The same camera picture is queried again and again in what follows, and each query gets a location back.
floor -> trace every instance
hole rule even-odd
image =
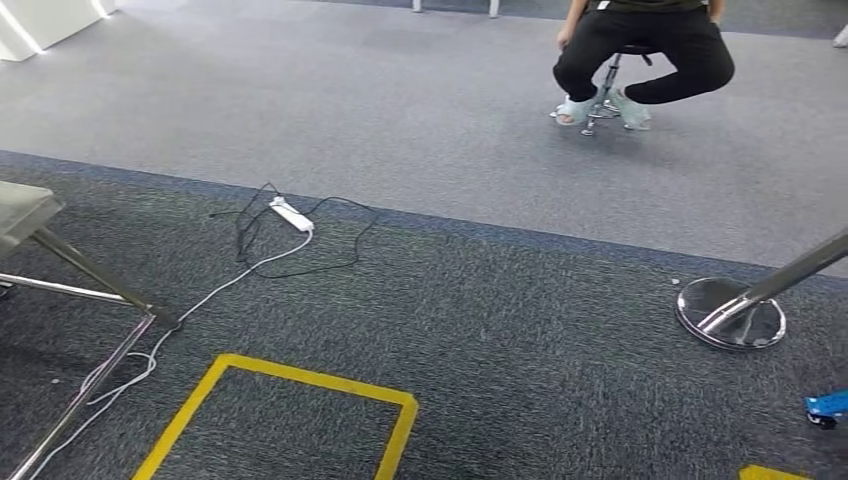
[[[243,268],[232,217],[209,213],[240,209],[250,189],[8,153],[0,172],[53,188],[69,204],[53,229],[171,312]],[[312,218],[315,243],[263,273],[350,258],[364,217],[328,207]],[[271,218],[263,226],[257,256],[301,241]],[[361,245],[351,268],[250,276],[222,292],[40,479],[131,478],[230,352],[414,395],[398,480],[727,480],[749,464],[848,477],[848,429],[820,430],[803,408],[804,396],[848,384],[846,279],[781,296],[787,338],[734,355],[672,314],[674,281],[721,266],[709,260],[404,212],[384,212]],[[2,267],[85,284],[34,245]],[[33,290],[0,301],[0,476],[135,320],[126,308]],[[142,369],[127,360],[108,387]],[[390,404],[227,371],[153,480],[368,480],[397,415]]]
[[[315,0],[409,8],[411,0]],[[151,5],[150,0],[140,0]],[[488,14],[489,0],[422,0],[428,11]],[[505,0],[501,15],[561,20],[571,2],[562,0]],[[722,27],[732,32],[833,38],[848,18],[848,4],[841,0],[736,0],[727,2]]]
[[[831,10],[810,11],[776,28],[806,31]],[[557,28],[127,1],[48,55],[0,66],[0,149],[768,266],[848,223],[848,61],[829,24],[821,38],[728,32],[730,86],[657,107],[650,133],[609,122],[595,138],[547,117]],[[656,63],[627,59],[622,81],[670,70]]]

electrical cord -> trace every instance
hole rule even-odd
[[[342,197],[327,197],[327,198],[320,200],[311,209],[303,212],[303,215],[308,216],[308,215],[315,213],[315,211],[317,211],[319,208],[321,208],[321,206],[323,206],[325,203],[327,203],[329,201],[339,201],[339,202],[349,203],[351,205],[355,205],[359,208],[362,208],[363,210],[366,210],[367,212],[369,212],[371,214],[371,219],[369,220],[368,224],[365,226],[365,228],[363,228],[362,230],[359,231],[359,233],[356,235],[356,237],[354,237],[354,240],[353,240],[353,258],[352,259],[350,259],[346,262],[337,263],[335,265],[326,265],[326,266],[322,266],[322,267],[315,267],[315,268],[310,268],[308,270],[303,270],[303,271],[300,271],[300,272],[284,273],[284,274],[280,274],[280,275],[269,275],[269,274],[266,274],[266,273],[262,273],[261,271],[258,270],[258,268],[256,268],[257,264],[254,264],[253,262],[251,262],[251,260],[249,258],[250,247],[253,245],[253,241],[255,240],[256,236],[258,236],[258,234],[259,234],[258,233],[259,232],[258,227],[256,229],[256,233],[254,233],[254,235],[251,237],[250,241],[247,242],[247,244],[238,246],[237,258],[242,263],[244,263],[245,266],[252,269],[252,273],[254,275],[256,275],[260,278],[264,278],[266,280],[279,280],[279,279],[282,279],[282,278],[291,278],[291,277],[297,277],[297,276],[302,276],[302,275],[311,275],[313,273],[326,272],[328,270],[336,270],[336,269],[339,269],[339,268],[345,268],[345,267],[350,267],[350,266],[356,265],[361,259],[360,245],[362,243],[362,238],[372,228],[374,228],[375,225],[377,225],[377,221],[379,221],[379,219],[380,219],[380,214],[376,210],[374,210],[373,208],[371,208],[367,205],[363,205],[359,202],[355,202],[353,200],[348,200],[348,199],[342,198]],[[258,221],[258,219],[262,218],[262,216],[264,216],[264,214],[267,213],[268,211],[271,211],[271,210],[265,209],[265,210],[261,211],[260,213],[258,213],[256,216],[254,216],[253,219],[251,220],[251,222],[248,224],[248,228],[250,228],[249,226],[251,224],[254,224],[256,221]]]
[[[128,353],[127,354],[128,357],[129,356],[138,356],[138,357],[146,358],[147,359],[147,369],[144,372],[142,372],[141,374],[139,374],[138,376],[136,376],[135,378],[133,378],[132,380],[130,380],[129,382],[121,385],[120,387],[117,387],[117,388],[115,388],[115,389],[113,389],[113,390],[111,390],[107,393],[104,393],[103,395],[97,397],[96,399],[89,401],[88,405],[96,405],[96,404],[102,402],[103,400],[106,400],[107,398],[109,399],[109,401],[106,402],[106,405],[104,405],[100,410],[98,410],[94,415],[92,415],[88,420],[86,420],[82,425],[80,425],[80,427],[77,428],[74,431],[74,433],[71,434],[71,436],[68,437],[68,439],[64,443],[62,443],[61,445],[59,445],[58,447],[53,449],[53,451],[50,452],[50,454],[48,454],[46,457],[44,457],[44,460],[41,462],[41,465],[39,465],[38,469],[32,474],[32,476],[30,476],[29,480],[35,480],[35,478],[38,477],[38,475],[41,473],[41,471],[44,469],[44,467],[50,462],[50,460],[52,460],[53,457],[57,453],[61,452],[65,447],[67,447],[74,440],[76,440],[76,438],[86,428],[88,428],[88,426],[92,422],[94,422],[94,420],[96,420],[100,415],[102,415],[104,412],[106,412],[106,410],[108,410],[112,406],[112,404],[115,403],[115,401],[118,399],[118,397],[121,396],[121,394],[123,394],[131,386],[141,382],[142,380],[144,380],[145,378],[150,376],[150,374],[156,369],[156,365],[157,365],[156,354],[159,352],[159,349],[162,347],[162,344],[165,342],[165,340],[167,340],[171,336],[172,333],[174,333],[177,330],[182,328],[183,323],[185,322],[186,318],[188,318],[189,315],[191,315],[192,313],[197,311],[200,307],[202,307],[204,304],[206,304],[206,302],[211,300],[215,295],[217,295],[221,291],[235,285],[236,283],[241,281],[243,278],[250,275],[254,270],[261,267],[262,265],[266,265],[268,263],[280,260],[282,258],[288,257],[289,255],[293,255],[293,254],[299,252],[300,250],[305,248],[307,245],[309,245],[309,243],[312,241],[313,238],[314,238],[314,233],[313,233],[312,230],[309,230],[307,232],[306,240],[303,243],[301,243],[300,245],[298,245],[297,247],[293,248],[292,250],[289,250],[288,252],[285,252],[285,253],[282,253],[282,254],[279,254],[279,255],[275,255],[273,257],[266,258],[265,260],[262,260],[259,263],[256,263],[252,267],[250,267],[247,270],[245,270],[244,272],[242,272],[236,278],[234,278],[234,279],[230,280],[229,282],[224,283],[223,285],[212,290],[212,292],[210,292],[208,295],[206,295],[206,297],[204,297],[203,300],[196,303],[193,307],[188,309],[187,312],[185,312],[182,316],[180,316],[179,319],[177,319],[177,326],[172,328],[171,330],[168,330],[167,332],[165,332],[165,334],[162,335],[162,337],[159,339],[159,341],[156,342],[156,345],[154,345],[153,349],[150,351],[149,354],[148,353],[140,353],[140,352],[130,352],[130,353]],[[106,366],[105,363],[100,364],[97,368],[92,370],[91,373],[89,373],[85,377],[85,380],[82,382],[82,385],[80,386],[80,393],[78,395],[82,395],[82,392],[86,388],[91,386],[92,379],[98,373],[100,373],[105,366]]]
[[[263,185],[262,187],[260,187],[256,191],[256,193],[253,195],[253,198],[250,199],[250,202],[248,202],[247,206],[245,206],[243,209],[236,210],[236,211],[217,212],[217,213],[212,213],[212,214],[209,215],[210,217],[217,217],[217,216],[221,216],[221,215],[237,215],[237,218],[236,218],[236,261],[243,263],[246,267],[251,269],[252,270],[251,273],[253,273],[254,275],[256,275],[260,278],[264,278],[266,280],[279,280],[279,279],[282,279],[282,278],[290,278],[290,277],[296,277],[296,276],[301,276],[301,275],[310,275],[310,274],[313,274],[313,273],[319,273],[319,272],[325,272],[325,271],[328,271],[328,270],[335,270],[335,269],[339,269],[339,268],[350,267],[350,266],[353,266],[353,265],[355,265],[356,263],[359,262],[359,260],[360,260],[360,245],[361,245],[361,242],[362,242],[362,238],[365,236],[366,233],[368,233],[377,224],[377,222],[380,219],[380,213],[377,212],[372,207],[369,207],[369,206],[364,205],[364,204],[359,203],[359,202],[355,202],[355,201],[347,199],[347,198],[326,197],[326,198],[318,201],[318,203],[316,203],[309,210],[302,212],[302,214],[306,215],[306,216],[311,215],[311,214],[315,213],[319,208],[321,208],[325,203],[330,202],[330,201],[349,203],[349,204],[357,206],[357,207],[367,211],[369,214],[371,214],[371,220],[369,220],[369,222],[365,226],[365,228],[363,228],[356,235],[356,237],[353,240],[353,258],[351,260],[346,261],[346,262],[338,263],[338,264],[335,264],[335,265],[326,265],[326,266],[322,266],[322,267],[311,268],[311,269],[304,270],[304,271],[301,271],[301,272],[285,273],[285,274],[280,274],[280,275],[269,275],[269,274],[266,274],[266,273],[262,273],[258,269],[255,269],[254,266],[256,264],[253,261],[250,260],[250,249],[253,246],[254,241],[259,236],[259,232],[262,229],[262,222],[260,220],[268,212],[273,212],[273,210],[270,207],[265,207],[262,210],[260,210],[258,213],[253,215],[253,217],[251,217],[250,220],[246,224],[243,224],[244,223],[243,220],[245,219],[246,216],[248,216],[248,212],[250,211],[251,207],[253,207],[253,205],[256,203],[257,200],[259,200],[259,197],[262,195],[263,192],[266,191],[266,189],[268,187],[271,187],[271,189],[273,189],[272,191],[274,192],[275,195],[282,196],[282,194],[277,190],[277,188],[274,187],[274,185],[269,182],[269,183],[266,183],[265,185]]]
[[[85,429],[88,428],[89,425],[91,425],[91,423],[93,423],[98,417],[100,417],[103,413],[105,413],[115,403],[115,401],[117,401],[117,399],[125,391],[127,391],[127,389],[129,389],[133,385],[135,385],[135,384],[143,381],[147,377],[149,377],[150,374],[153,373],[153,371],[156,369],[156,366],[157,366],[156,354],[159,353],[159,349],[162,347],[162,344],[165,343],[165,341],[168,338],[170,338],[170,336],[173,333],[182,330],[183,326],[185,325],[186,319],[191,314],[196,312],[199,308],[201,308],[203,305],[205,305],[206,302],[211,300],[213,297],[215,297],[221,291],[235,285],[236,283],[240,282],[242,279],[244,279],[245,277],[247,277],[250,274],[254,274],[254,275],[256,275],[260,278],[264,278],[264,279],[276,280],[276,279],[289,278],[289,277],[295,277],[295,276],[308,275],[308,274],[312,274],[312,273],[324,272],[324,271],[334,270],[334,269],[339,269],[339,268],[345,268],[345,267],[355,265],[357,262],[359,262],[359,260],[360,260],[359,248],[360,248],[360,242],[362,240],[362,237],[364,237],[365,234],[377,224],[377,221],[380,218],[380,214],[376,210],[374,210],[373,208],[371,208],[367,205],[363,205],[359,202],[355,202],[353,200],[349,200],[349,199],[342,198],[342,197],[327,197],[327,198],[320,200],[311,209],[304,212],[303,215],[311,215],[316,210],[321,208],[322,205],[324,205],[325,203],[327,203],[329,201],[340,201],[340,202],[349,203],[351,205],[355,205],[357,207],[360,207],[363,210],[366,210],[367,212],[369,212],[371,214],[371,220],[369,221],[369,223],[366,225],[366,227],[364,229],[362,229],[357,234],[356,238],[354,239],[354,242],[353,242],[353,259],[351,259],[347,262],[344,262],[344,263],[336,264],[336,265],[327,265],[327,266],[323,266],[323,267],[316,267],[316,268],[304,270],[304,271],[301,271],[301,272],[287,273],[287,274],[282,274],[282,275],[267,275],[267,274],[263,274],[263,273],[259,272],[258,271],[259,268],[299,252],[300,250],[305,248],[307,245],[309,245],[312,242],[312,240],[314,239],[313,230],[308,230],[306,240],[303,243],[301,243],[300,245],[298,245],[297,247],[293,248],[292,250],[289,250],[289,251],[282,253],[282,254],[279,254],[279,255],[275,255],[275,256],[266,258],[264,260],[260,260],[256,263],[254,263],[250,260],[250,258],[249,258],[250,248],[253,246],[253,243],[256,240],[256,238],[258,237],[259,231],[261,230],[261,227],[262,227],[262,223],[260,222],[260,220],[268,212],[273,211],[273,210],[270,207],[265,207],[259,213],[255,214],[252,218],[250,218],[250,220],[246,223],[246,225],[242,226],[242,223],[243,223],[243,220],[248,216],[248,211],[251,209],[251,207],[253,207],[253,205],[257,202],[257,200],[259,200],[259,197],[262,195],[262,193],[267,191],[267,189],[269,187],[271,188],[271,190],[273,191],[273,193],[275,195],[282,196],[282,194],[279,192],[279,190],[277,190],[277,187],[275,187],[273,183],[268,182],[265,185],[263,185],[262,187],[260,187],[259,189],[257,189],[256,193],[253,195],[250,202],[242,210],[229,211],[229,212],[217,212],[217,213],[212,213],[212,214],[209,215],[210,217],[217,217],[217,216],[221,216],[221,215],[230,215],[230,214],[238,215],[237,218],[236,218],[236,249],[237,249],[236,261],[238,261],[239,263],[243,263],[247,267],[247,269],[244,272],[242,272],[241,274],[239,274],[239,276],[237,276],[236,278],[234,278],[234,279],[230,280],[229,282],[226,282],[226,283],[220,285],[219,287],[215,288],[214,290],[212,290],[201,301],[199,301],[193,307],[188,309],[188,311],[186,311],[182,316],[180,316],[177,319],[177,325],[174,328],[165,332],[165,334],[162,335],[162,337],[159,338],[159,340],[153,346],[153,349],[150,351],[150,353],[141,353],[141,352],[129,352],[129,353],[127,353],[127,357],[146,358],[147,359],[147,368],[145,369],[145,371],[143,371],[142,373],[140,373],[139,375],[137,375],[136,377],[134,377],[132,380],[128,381],[127,383],[125,383],[125,384],[123,384],[119,387],[116,387],[116,388],[110,390],[109,392],[104,393],[103,395],[100,395],[99,397],[97,397],[94,400],[87,402],[88,405],[96,405],[96,404],[101,403],[104,400],[108,399],[106,404],[103,405],[103,407],[101,407],[100,410],[98,410],[94,415],[92,415],[82,425],[80,425],[79,428],[77,428],[74,431],[74,433],[72,433],[68,437],[68,439],[65,440],[65,442],[63,442],[61,445],[59,445],[58,447],[53,449],[53,451],[51,451],[46,457],[44,457],[44,460],[41,462],[41,465],[39,465],[38,469],[36,469],[36,471],[30,476],[29,480],[35,480],[36,477],[38,477],[38,475],[44,469],[44,467],[47,466],[47,464],[53,459],[53,457],[56,454],[58,454],[63,449],[65,449],[68,445],[73,443],[74,440],[76,440],[77,437],[79,437],[79,435],[83,431],[85,431]],[[250,236],[250,238],[248,240],[246,240],[247,236],[250,234],[251,231],[252,231],[252,235]],[[85,380],[83,380],[82,385],[80,386],[80,392],[78,393],[78,395],[81,395],[82,392],[86,388],[91,386],[91,382],[92,382],[93,378],[98,373],[100,373],[103,370],[103,368],[105,368],[105,366],[106,366],[106,364],[104,362],[103,364],[100,364],[97,368],[92,370],[86,376]]]

white power strip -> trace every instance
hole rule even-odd
[[[283,197],[274,197],[274,201],[269,203],[268,206],[301,232],[311,232],[315,229],[315,224],[312,223],[312,220],[309,220],[305,215],[298,212],[296,208],[289,205]]]

stanchion base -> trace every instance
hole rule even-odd
[[[677,296],[677,319],[696,337],[719,348],[754,350],[770,347],[786,334],[786,315],[774,300],[760,303],[709,333],[698,327],[710,313],[748,288],[750,285],[729,278],[695,280]]]

metal pole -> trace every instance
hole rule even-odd
[[[47,435],[41,440],[35,450],[30,453],[26,460],[24,460],[18,467],[12,472],[12,476],[8,478],[8,480],[27,480],[28,472],[33,468],[36,468],[39,460],[41,460],[44,455],[46,455],[71,421],[77,416],[77,414],[85,407],[88,400],[91,398],[92,394],[100,387],[100,384],[103,383],[103,380],[106,379],[111,373],[112,370],[127,356],[127,353],[130,349],[135,345],[139,338],[144,335],[144,332],[150,328],[150,325],[156,319],[155,315],[148,314],[144,317],[144,319],[139,323],[133,331],[124,339],[123,342],[115,349],[114,352],[109,356],[109,359],[106,360],[105,366],[92,378],[91,384],[87,389],[80,391],[76,397],[74,397],[71,404],[65,409],[65,412],[62,414],[62,417],[56,423],[56,425],[47,433]]]
[[[112,293],[103,293],[87,288],[72,287],[70,285],[62,285],[61,283],[45,282],[43,280],[35,280],[32,278],[19,277],[17,275],[7,275],[0,273],[0,287],[4,287],[4,283],[9,285],[23,285],[25,287],[38,288],[50,292],[64,293],[75,297],[89,298],[92,300],[102,300],[104,302],[117,303],[118,305],[126,305],[132,307],[133,304],[124,300],[124,297]]]
[[[82,253],[74,247],[65,243],[62,239],[56,236],[53,232],[46,228],[38,229],[32,238],[40,243],[44,248],[58,255],[60,258],[77,267],[83,273],[96,280],[104,287],[112,290],[122,296],[136,308],[144,313],[150,313],[150,306],[147,302],[136,296],[135,293],[112,278],[109,274],[102,271],[97,265],[89,261]]]
[[[616,53],[610,62],[609,69],[607,70],[607,76],[604,78],[604,83],[601,85],[602,95],[600,97],[600,101],[592,105],[592,110],[589,112],[589,119],[586,122],[586,128],[580,131],[581,134],[586,135],[587,137],[591,137],[595,134],[595,123],[598,118],[604,118],[601,115],[601,110],[604,108],[604,104],[609,96],[609,91],[612,88],[613,82],[615,82],[615,77],[618,75],[619,65],[621,63],[621,53]]]
[[[838,262],[846,255],[848,255],[848,228],[722,305],[698,323],[698,327],[705,333],[721,328],[735,316],[742,315],[761,302],[797,285],[807,277]]]

